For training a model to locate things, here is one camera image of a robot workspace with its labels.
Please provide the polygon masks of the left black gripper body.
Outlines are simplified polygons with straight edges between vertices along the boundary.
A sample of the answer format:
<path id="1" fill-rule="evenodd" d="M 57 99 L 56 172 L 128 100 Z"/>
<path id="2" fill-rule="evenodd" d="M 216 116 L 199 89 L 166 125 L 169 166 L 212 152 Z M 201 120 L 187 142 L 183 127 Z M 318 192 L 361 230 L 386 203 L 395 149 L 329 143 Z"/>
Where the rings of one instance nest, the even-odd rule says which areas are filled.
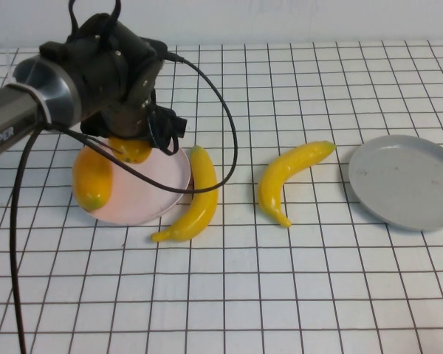
<path id="1" fill-rule="evenodd" d="M 187 123 L 174 110 L 161 105 L 123 106 L 120 110 L 109 108 L 97 112 L 80 124 L 80 130 L 104 138 L 165 142 L 173 137 L 183 138 Z"/>

